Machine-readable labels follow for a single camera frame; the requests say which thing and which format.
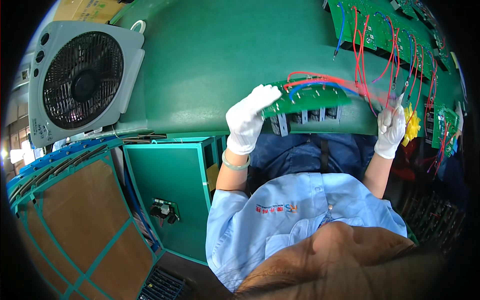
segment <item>electronic component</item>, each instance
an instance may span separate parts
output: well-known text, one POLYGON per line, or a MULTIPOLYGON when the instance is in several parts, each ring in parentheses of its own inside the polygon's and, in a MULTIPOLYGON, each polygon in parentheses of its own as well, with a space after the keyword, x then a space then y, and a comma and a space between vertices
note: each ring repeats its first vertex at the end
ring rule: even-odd
POLYGON ((427 108, 427 103, 424 103, 424 107, 425 107, 425 110, 427 111, 426 122, 424 122, 425 130, 427 132, 427 135, 425 136, 425 142, 431 145, 433 140, 433 128, 434 128, 433 120, 435 117, 435 113, 433 111, 433 108, 431 109, 427 108))
MULTIPOLYGON (((400 56, 400 66, 402 68, 409 70, 410 62, 412 61, 413 63, 411 57, 415 55, 415 52, 411 52, 414 43, 413 41, 409 40, 409 34, 415 36, 417 44, 422 45, 424 49, 427 50, 426 52, 429 51, 430 53, 433 53, 431 36, 426 35, 424 32, 416 32, 413 28, 411 28, 408 19, 397 16, 396 14, 393 14, 390 11, 383 9, 383 7, 376 5, 371 1, 342 0, 340 2, 342 3, 345 11, 345 28, 342 35, 342 41, 344 41, 344 43, 341 44, 341 47, 343 49, 353 49, 352 42, 355 29, 355 12, 352 7, 355 6, 358 12, 358 30, 361 30, 363 28, 366 16, 370 15, 365 32, 366 37, 364 46, 372 50, 377 50, 377 55, 386 57, 388 59, 392 51, 392 27, 388 18, 390 18, 390 20, 392 21, 392 26, 394 29, 399 28, 397 45, 398 53, 400 56)), ((335 0, 325 0, 324 8, 325 10, 331 12, 335 27, 335 33, 336 36, 339 37, 343 18, 341 9, 339 6, 337 6, 337 3, 338 1, 335 0)), ((412 9, 412 12, 413 8, 410 4, 401 4, 401 7, 405 7, 406 10, 409 10, 406 8, 407 6, 412 9)), ((355 44, 359 45, 360 42, 361 39, 359 38, 359 35, 357 35, 357 38, 355 39, 355 44)), ((422 62, 420 46, 417 47, 417 56, 420 58, 420 62, 422 62)), ((423 60, 422 78, 424 82, 428 82, 431 79, 433 70, 433 61, 432 59, 430 59, 429 54, 425 53, 425 58, 423 60)))
POLYGON ((320 79, 309 76, 271 83, 271 85, 278 86, 282 96, 262 110, 262 117, 264 120, 270 118, 274 134, 288 135, 290 122, 305 124, 308 121, 323 121, 325 118, 335 120, 340 118, 342 105, 349 104, 351 100, 339 86, 335 86, 336 84, 331 86, 332 83, 314 82, 308 86, 288 86, 288 92, 284 88, 287 83, 317 78, 320 79))
MULTIPOLYGON (((290 79, 289 82, 295 82, 305 80, 306 78, 290 79)), ((267 119, 269 117, 276 116, 277 114, 291 114, 302 111, 312 111, 322 108, 333 108, 341 105, 351 103, 351 100, 347 97, 347 94, 340 88, 323 84, 316 84, 312 86, 306 86, 297 90, 291 95, 293 102, 290 99, 290 95, 285 91, 283 86, 288 83, 287 81, 279 81, 270 83, 271 85, 278 86, 278 89, 282 92, 282 96, 275 101, 272 105, 262 110, 262 117, 267 119)))
POLYGON ((401 11, 407 19, 418 20, 419 18, 411 6, 412 1, 413 0, 407 0, 403 2, 403 0, 392 0, 390 4, 392 5, 394 10, 401 11))
POLYGON ((156 216, 160 219, 167 218, 169 224, 180 221, 180 214, 176 203, 157 198, 153 200, 152 207, 150 208, 151 216, 156 216))
POLYGON ((437 194, 407 199, 401 215, 415 234, 417 244, 434 241, 444 255, 451 253, 462 232, 465 213, 437 194))
POLYGON ((444 105, 437 106, 434 104, 436 118, 433 120, 433 136, 432 148, 441 148, 441 141, 446 143, 444 147, 445 155, 449 157, 455 142, 456 131, 458 129, 459 117, 451 109, 444 105))
MULTIPOLYGON (((334 20, 335 33, 336 37, 340 39, 340 32, 342 24, 344 25, 343 34, 341 40, 342 49, 352 48, 353 43, 353 33, 355 30, 355 11, 352 9, 352 6, 357 8, 357 28, 362 29, 367 18, 367 12, 361 1, 349 0, 349 1, 338 1, 338 0, 325 0, 324 9, 331 12, 332 18, 334 20)), ((375 36, 373 34, 372 28, 368 26, 365 32, 364 46, 372 50, 377 50, 377 45, 375 43, 375 36)), ((360 45, 361 39, 358 37, 355 39, 355 44, 360 45)))
POLYGON ((432 30, 435 47, 433 48, 433 57, 438 61, 438 65, 443 71, 452 73, 456 67, 455 62, 448 51, 445 38, 442 38, 437 30, 432 30))

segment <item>red wire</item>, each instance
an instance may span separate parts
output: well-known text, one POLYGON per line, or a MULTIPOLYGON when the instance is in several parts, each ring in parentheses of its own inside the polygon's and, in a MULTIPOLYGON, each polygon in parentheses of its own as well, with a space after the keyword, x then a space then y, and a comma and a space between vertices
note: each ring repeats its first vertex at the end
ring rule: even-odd
POLYGON ((443 48, 445 48, 445 37, 442 39, 442 47, 440 48, 440 50, 442 50, 443 48))
POLYGON ((438 169, 439 169, 440 165, 442 164, 442 160, 444 159, 445 146, 447 145, 447 144, 445 144, 445 141, 446 141, 446 139, 447 139, 448 129, 450 128, 450 125, 451 125, 451 124, 448 123, 448 126, 447 126, 446 129, 445 129, 444 140, 442 141, 442 148, 440 149, 440 151, 442 152, 442 156, 440 157, 440 161, 439 161, 438 164, 437 164, 437 167, 436 167, 434 176, 437 175, 438 169))
POLYGON ((361 73, 360 73, 360 66, 359 66, 359 59, 357 58, 357 50, 355 49, 355 48, 356 48, 356 47, 355 47, 355 37, 356 37, 356 35, 357 35, 357 22, 358 22, 357 17, 358 17, 358 12, 357 12, 357 7, 355 7, 355 5, 352 6, 351 9, 355 9, 355 29, 353 30, 353 41, 352 41, 352 43, 353 43, 353 55, 355 55, 355 61, 357 62, 357 63, 355 64, 355 82, 358 81, 358 80, 357 80, 357 71, 358 71, 358 74, 360 74, 360 82, 362 83, 362 78, 361 78, 361 73))
POLYGON ((394 31, 393 31, 393 26, 391 26, 391 27, 392 27, 392 51, 390 52, 390 57, 389 57, 389 59, 388 59, 387 66, 385 67, 385 70, 383 71, 383 73, 382 73, 380 76, 378 76, 377 79, 374 79, 374 80, 372 81, 372 83, 375 83, 377 80, 379 80, 380 78, 382 78, 382 76, 383 76, 383 75, 385 74, 385 72, 387 71, 388 66, 390 65, 390 60, 392 60, 393 53, 394 53, 394 51, 395 51, 395 34, 394 34, 394 31))
POLYGON ((409 97, 412 95, 413 87, 415 86, 415 81, 417 79, 417 71, 419 70, 419 58, 415 56, 413 59, 413 64, 415 64, 415 59, 417 59, 417 66, 415 67, 415 77, 413 77, 413 84, 412 87, 410 88, 410 94, 408 95, 409 97))
MULTIPOLYGON (((390 20, 390 17, 389 16, 386 16, 388 21, 390 22, 390 26, 392 27, 392 34, 393 34, 393 23, 392 23, 392 20, 390 20)), ((393 40, 392 40, 392 43, 394 43, 395 47, 396 47, 396 58, 397 58, 397 69, 396 69, 396 74, 395 74, 395 78, 398 76, 398 71, 400 69, 400 51, 398 50, 398 45, 397 45, 397 40, 398 40, 398 31, 400 30, 400 28, 397 28, 396 29, 396 37, 393 36, 393 40)))
MULTIPOLYGON (((413 57, 413 64, 415 64, 415 58, 417 57, 417 39, 413 34, 411 34, 411 36, 413 37, 413 41, 415 42, 415 56, 413 57)), ((408 75, 408 77, 412 76, 412 72, 413 72, 413 68, 412 70, 410 70, 410 74, 408 75)))
POLYGON ((400 51, 398 50, 398 44, 396 43, 398 41, 398 31, 400 28, 396 29, 396 38, 395 38, 395 47, 396 47, 396 73, 395 73, 395 78, 398 77, 398 71, 400 70, 400 51))
MULTIPOLYGON (((418 71, 418 68, 419 68, 419 58, 417 58, 417 67, 415 68, 415 78, 413 78, 413 84, 412 84, 412 87, 410 88, 410 94, 408 95, 410 97, 410 95, 412 94, 412 91, 413 91, 413 87, 415 86, 415 80, 417 79, 417 71, 418 71)), ((417 103, 415 103, 415 108, 413 109, 412 111, 412 115, 410 116, 410 118, 408 119, 408 122, 407 122, 407 126, 408 126, 408 123, 410 123, 410 120, 412 119, 413 117, 413 114, 415 113, 415 111, 417 110, 417 106, 419 104, 419 99, 420 99, 420 95, 417 97, 417 103)))
POLYGON ((448 132, 448 128, 450 127, 450 123, 449 123, 449 126, 447 127, 445 117, 444 117, 444 126, 445 126, 444 127, 445 128, 444 138, 442 139, 441 137, 438 137, 440 139, 440 143, 441 143, 440 150, 439 150, 439 153, 441 154, 440 161, 438 160, 438 154, 437 154, 436 155, 437 158, 432 162, 432 164, 430 165, 430 167, 427 170, 427 173, 430 172, 430 169, 433 167, 433 165, 435 165, 435 163, 437 163, 437 166, 435 167, 436 168, 435 175, 437 175, 438 167, 439 167, 441 161, 444 158, 445 139, 446 139, 446 135, 447 135, 447 132, 448 132))
POLYGON ((372 110, 372 113, 374 116, 377 116, 375 111, 373 110, 372 107, 372 102, 370 101, 370 94, 368 92, 368 87, 367 87, 367 80, 365 79, 365 62, 364 62, 364 55, 363 55, 363 47, 365 46, 364 38, 365 38, 365 31, 367 29, 367 24, 368 24, 368 19, 370 18, 370 15, 367 15, 367 19, 365 20, 365 26, 363 27, 363 35, 360 43, 360 50, 359 56, 361 55, 361 65, 362 65, 362 73, 363 73, 363 84, 365 85, 365 92, 367 93, 367 98, 368 98, 368 104, 370 105, 370 109, 372 110))
POLYGON ((297 71, 297 72, 292 72, 292 73, 290 73, 290 74, 288 75, 288 77, 287 77, 287 81, 290 81, 290 77, 291 77, 292 75, 294 75, 294 74, 308 74, 308 75, 313 75, 313 76, 318 76, 318 77, 336 79, 336 80, 339 80, 339 81, 342 81, 342 82, 345 81, 345 79, 338 78, 338 77, 334 77, 334 76, 330 76, 330 75, 313 73, 313 72, 303 72, 303 71, 297 71))
MULTIPOLYGON (((324 81, 329 81, 329 82, 333 82, 333 83, 340 84, 340 85, 343 85, 345 83, 345 81, 343 79, 339 80, 339 79, 336 79, 335 77, 331 78, 331 77, 328 77, 328 76, 322 76, 322 77, 324 78, 324 81)), ((318 79, 313 78, 313 79, 299 80, 299 81, 287 83, 283 86, 283 88, 288 92, 288 87, 289 86, 294 86, 294 85, 299 85, 299 84, 307 84, 307 83, 310 83, 310 82, 316 81, 316 80, 318 80, 318 79)))
POLYGON ((435 73, 433 74, 434 78, 435 78, 435 92, 433 93, 433 99, 432 99, 432 103, 433 101, 435 101, 435 95, 437 95, 437 68, 438 68, 438 62, 437 60, 433 60, 435 62, 435 73))
POLYGON ((428 103, 430 103, 430 96, 432 95, 433 82, 434 82, 433 77, 435 76, 435 72, 433 70, 431 70, 431 72, 432 72, 432 80, 430 82, 430 91, 428 92, 428 99, 429 99, 428 103))
MULTIPOLYGON (((398 31, 399 31, 399 28, 396 29, 396 35, 397 35, 397 37, 398 37, 398 31)), ((395 36, 394 36, 393 39, 392 39, 392 43, 395 45, 395 36)), ((388 101, 390 100, 390 91, 391 91, 391 89, 392 89, 392 80, 393 80, 393 79, 392 79, 392 77, 393 77, 393 68, 394 68, 394 64, 393 64, 393 62, 392 62, 392 70, 391 70, 391 72, 390 72, 390 83, 388 84, 387 103, 385 104, 385 107, 388 107, 388 101)))

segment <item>floor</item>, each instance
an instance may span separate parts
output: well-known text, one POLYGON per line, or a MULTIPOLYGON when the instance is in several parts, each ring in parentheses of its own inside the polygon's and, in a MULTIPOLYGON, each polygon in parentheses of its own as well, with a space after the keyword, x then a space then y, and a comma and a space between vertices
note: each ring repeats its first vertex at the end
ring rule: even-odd
POLYGON ((191 294, 179 300, 226 299, 231 293, 206 265, 197 264, 166 252, 157 262, 163 271, 178 279, 185 279, 191 294))

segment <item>wooden board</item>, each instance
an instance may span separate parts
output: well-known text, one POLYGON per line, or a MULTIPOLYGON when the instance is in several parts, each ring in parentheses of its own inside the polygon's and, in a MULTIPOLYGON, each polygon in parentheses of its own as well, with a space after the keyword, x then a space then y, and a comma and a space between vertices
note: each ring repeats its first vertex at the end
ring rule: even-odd
POLYGON ((25 227, 21 220, 17 220, 17 229, 20 238, 24 242, 25 249, 28 256, 32 260, 37 271, 43 276, 45 280, 51 283, 58 291, 64 293, 68 287, 67 283, 63 281, 60 276, 52 269, 48 262, 43 258, 38 249, 33 244, 32 240, 25 231, 25 227))
POLYGON ((108 300, 98 289, 92 286, 88 281, 84 280, 78 290, 89 299, 108 300))
POLYGON ((129 218, 112 168, 98 160, 44 191, 43 218, 86 272, 129 218))
POLYGON ((90 279, 115 300, 135 299, 152 266, 152 254, 131 223, 90 279))
POLYGON ((33 202, 27 203, 27 223, 28 230, 32 234, 36 243, 42 249, 45 256, 50 260, 53 266, 71 283, 74 284, 80 274, 63 256, 60 250, 53 243, 45 227, 43 227, 38 217, 33 202))
POLYGON ((68 297, 69 300, 85 300, 82 296, 80 296, 79 293, 77 293, 76 291, 73 291, 71 294, 70 294, 70 297, 68 297))

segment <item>green table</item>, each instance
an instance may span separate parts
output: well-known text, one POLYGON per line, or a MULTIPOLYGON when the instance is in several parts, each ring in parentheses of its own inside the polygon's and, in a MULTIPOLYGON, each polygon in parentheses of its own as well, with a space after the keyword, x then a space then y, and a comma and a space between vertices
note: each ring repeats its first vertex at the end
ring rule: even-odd
MULTIPOLYGON (((374 2, 395 13, 389 1, 374 2)), ((137 0, 113 22, 130 28, 137 20, 146 22, 145 59, 128 110, 115 125, 117 133, 225 134, 226 111, 259 84, 285 80, 292 71, 353 80, 352 51, 340 49, 332 61, 338 39, 331 14, 320 0, 137 0)), ((428 30, 420 21, 406 22, 417 32, 428 30)), ((367 81, 381 74, 386 63, 365 52, 367 81)), ((450 75, 439 68, 437 74, 437 99, 454 108, 453 101, 463 98, 458 72, 450 75)), ((407 75, 402 69, 398 91, 407 75)), ((386 91, 388 80, 386 75, 374 86, 386 91)), ((422 87, 421 119, 429 87, 422 87)), ((264 129, 270 130, 267 124, 264 129)), ((340 122, 293 124, 292 132, 375 135, 377 124, 368 104, 359 100, 344 107, 340 122)))

